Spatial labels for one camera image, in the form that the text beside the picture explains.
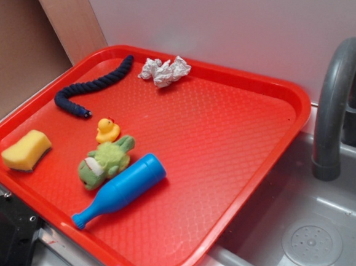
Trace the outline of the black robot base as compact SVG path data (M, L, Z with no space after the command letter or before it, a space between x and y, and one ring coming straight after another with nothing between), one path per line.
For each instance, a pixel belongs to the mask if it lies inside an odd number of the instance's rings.
M39 216L18 197L0 195L0 266L31 266Z

